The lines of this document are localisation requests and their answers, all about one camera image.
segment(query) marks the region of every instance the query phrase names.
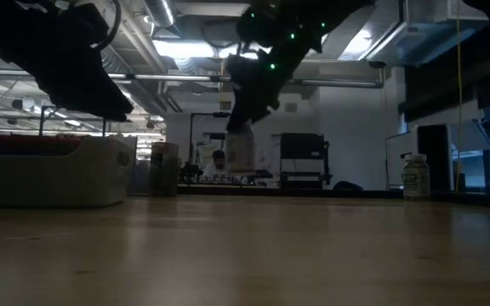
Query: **person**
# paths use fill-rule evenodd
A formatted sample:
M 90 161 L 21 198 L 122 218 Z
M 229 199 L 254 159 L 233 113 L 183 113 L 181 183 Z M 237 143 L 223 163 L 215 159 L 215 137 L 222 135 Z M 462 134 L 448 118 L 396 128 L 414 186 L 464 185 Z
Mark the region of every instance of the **person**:
M 226 166 L 226 154 L 222 150 L 213 152 L 213 161 L 210 162 L 203 170 L 203 176 L 212 178 L 215 175 L 224 175 L 228 173 Z

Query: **black cable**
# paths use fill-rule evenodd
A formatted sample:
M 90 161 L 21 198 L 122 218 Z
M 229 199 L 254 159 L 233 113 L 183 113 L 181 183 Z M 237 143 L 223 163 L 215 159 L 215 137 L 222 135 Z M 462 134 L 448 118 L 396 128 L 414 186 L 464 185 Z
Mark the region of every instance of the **black cable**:
M 115 23 L 112 26 L 111 32 L 109 33 L 109 36 L 103 41 L 100 42 L 99 45 L 95 47 L 95 50 L 101 51 L 107 46 L 109 46 L 110 43 L 112 43 L 113 39 L 118 34 L 118 27 L 120 26 L 120 22 L 122 21 L 123 18 L 123 8 L 118 2 L 118 0 L 112 0 L 112 2 L 115 4 Z

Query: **whiteboard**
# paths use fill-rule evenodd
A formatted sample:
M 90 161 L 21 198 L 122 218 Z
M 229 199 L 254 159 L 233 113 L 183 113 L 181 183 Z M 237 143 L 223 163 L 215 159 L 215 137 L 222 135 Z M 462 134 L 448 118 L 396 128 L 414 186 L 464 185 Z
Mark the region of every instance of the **whiteboard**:
M 417 134 L 415 132 L 403 133 L 390 137 L 387 142 L 387 176 L 389 187 L 403 185 L 402 169 L 406 163 L 402 155 L 417 153 Z

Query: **wooden table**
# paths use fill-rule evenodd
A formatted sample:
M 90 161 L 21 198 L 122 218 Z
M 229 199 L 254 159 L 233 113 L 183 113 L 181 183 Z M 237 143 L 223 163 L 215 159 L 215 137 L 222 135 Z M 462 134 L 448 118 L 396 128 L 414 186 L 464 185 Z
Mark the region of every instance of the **wooden table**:
M 224 196 L 0 209 L 0 305 L 490 305 L 490 209 Z

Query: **bottle cap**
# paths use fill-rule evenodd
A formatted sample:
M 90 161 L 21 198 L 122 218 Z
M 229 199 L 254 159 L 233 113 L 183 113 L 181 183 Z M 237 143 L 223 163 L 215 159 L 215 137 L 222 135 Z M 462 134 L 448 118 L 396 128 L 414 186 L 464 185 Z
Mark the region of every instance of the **bottle cap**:
M 426 162 L 425 154 L 408 154 L 406 155 L 406 162 Z

